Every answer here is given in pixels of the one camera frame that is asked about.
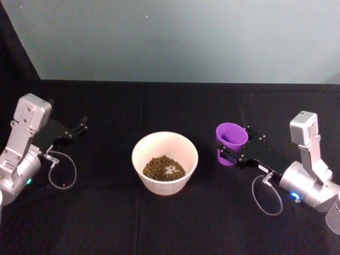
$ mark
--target purple cup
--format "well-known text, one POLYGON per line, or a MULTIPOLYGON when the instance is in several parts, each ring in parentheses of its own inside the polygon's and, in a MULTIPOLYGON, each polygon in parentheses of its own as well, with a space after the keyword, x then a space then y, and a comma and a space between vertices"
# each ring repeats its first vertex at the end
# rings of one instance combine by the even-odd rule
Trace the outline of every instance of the purple cup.
MULTIPOLYGON (((248 141, 246 130, 235 123, 222 123, 216 129, 216 139, 233 152, 240 152, 242 146, 248 141)), ((233 166, 234 163, 222 158, 217 149, 217 159, 224 166, 233 166)))

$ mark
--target cup rim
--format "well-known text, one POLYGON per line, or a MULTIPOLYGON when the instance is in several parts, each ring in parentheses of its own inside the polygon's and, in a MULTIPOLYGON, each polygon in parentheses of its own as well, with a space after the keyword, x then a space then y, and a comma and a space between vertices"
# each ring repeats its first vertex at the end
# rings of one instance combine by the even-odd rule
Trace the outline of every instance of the cup rim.
POLYGON ((175 132, 171 132, 171 131, 158 131, 158 132, 154 132, 154 133, 150 133, 150 134, 147 134, 145 135, 144 137, 142 137, 136 144, 135 146, 133 147, 133 150, 132 150, 132 154, 131 154, 131 161, 132 161, 132 165, 133 165, 133 168, 134 170, 137 172, 137 174, 143 178, 145 178, 146 180, 149 180, 151 182, 154 182, 154 183, 159 183, 159 184, 173 184, 173 183, 177 183, 177 182, 180 182, 184 179, 187 179, 188 177, 191 176, 191 174, 195 171, 196 167, 197 167, 197 164, 198 164, 198 152, 197 152, 197 149, 195 147, 195 145, 192 143, 192 141, 190 141, 187 137, 181 135, 181 134, 178 134, 178 133, 175 133, 175 132), (190 146, 194 149, 194 152, 195 152, 195 164, 194 166, 190 169, 190 171, 188 173, 186 173, 183 177, 177 179, 177 180, 173 180, 173 181, 158 181, 158 180, 154 180, 152 178, 149 178, 147 177, 146 175, 144 175, 143 173, 139 173, 135 164, 134 164, 134 161, 133 161, 133 154, 135 153, 135 149, 136 149, 136 146, 143 140, 143 139, 146 139, 147 137, 149 136, 152 136, 152 135, 155 135, 155 134, 160 134, 160 133, 171 133, 171 134, 174 134, 174 135, 177 135, 181 138, 183 138, 184 140, 187 140, 190 144, 190 146))
POLYGON ((218 125, 217 128, 216 128, 216 135, 217 135, 217 137, 218 137, 218 139, 219 139, 220 141, 223 141, 223 142, 225 142, 226 144, 235 145, 235 146, 244 145, 244 144, 249 140, 249 135, 248 135, 248 133, 246 132, 245 128, 241 127, 240 125, 238 125, 238 124, 236 124, 236 123, 232 123, 232 122, 225 122, 225 123, 221 123, 220 125, 218 125), (238 128, 240 128, 240 130, 243 130, 243 132, 246 134, 246 141, 245 141, 245 142, 242 142, 242 143, 231 143, 231 142, 228 142, 228 141, 222 139, 222 137, 217 133, 217 130, 219 129, 220 126, 225 125, 225 124, 232 125, 232 126, 237 126, 238 128))

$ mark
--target plastic cup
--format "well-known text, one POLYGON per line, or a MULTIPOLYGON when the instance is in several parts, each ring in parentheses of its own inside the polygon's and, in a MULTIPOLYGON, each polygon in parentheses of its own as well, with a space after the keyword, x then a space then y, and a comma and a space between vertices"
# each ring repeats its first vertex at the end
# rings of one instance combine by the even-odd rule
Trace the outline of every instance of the plastic cup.
MULTIPOLYGON (((243 145, 248 141, 246 130, 235 123, 222 123, 216 129, 216 139, 223 143, 233 152, 240 152, 243 145)), ((233 166, 230 162, 220 156, 220 150, 217 149, 217 159, 224 166, 233 166)))
POLYGON ((186 137, 173 132, 156 132, 142 138, 133 148, 132 164, 145 187, 154 194, 168 196, 179 192, 191 177, 198 163, 198 153, 186 137), (167 156, 177 161, 185 175, 174 181, 156 181, 143 174, 152 158, 167 156))

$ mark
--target gray wall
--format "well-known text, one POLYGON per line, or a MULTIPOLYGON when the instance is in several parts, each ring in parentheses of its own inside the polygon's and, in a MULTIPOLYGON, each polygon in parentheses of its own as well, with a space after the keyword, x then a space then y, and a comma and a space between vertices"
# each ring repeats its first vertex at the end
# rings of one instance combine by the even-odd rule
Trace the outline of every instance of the gray wall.
POLYGON ((43 79, 340 83, 338 0, 1 0, 43 79))

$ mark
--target black fabric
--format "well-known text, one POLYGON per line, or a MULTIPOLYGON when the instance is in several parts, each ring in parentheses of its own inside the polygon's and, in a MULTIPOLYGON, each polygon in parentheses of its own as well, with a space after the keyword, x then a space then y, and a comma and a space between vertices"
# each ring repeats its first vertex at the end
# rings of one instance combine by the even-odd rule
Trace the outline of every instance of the black fabric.
POLYGON ((89 132, 67 147, 78 168, 74 188, 57 191, 43 164, 30 186, 3 208, 0 254, 339 254, 325 215, 280 191, 284 211, 264 215, 251 195, 255 169, 217 164, 215 128, 249 124, 290 160, 300 152, 289 122, 301 110, 319 116, 322 156, 340 183, 338 86, 146 84, 41 81, 1 94, 0 146, 18 98, 54 98, 52 117, 72 126, 89 116, 89 132), (135 143, 155 131, 188 137, 198 167, 178 194, 149 192, 131 164, 135 143))
POLYGON ((40 80, 0 2, 0 79, 40 80))

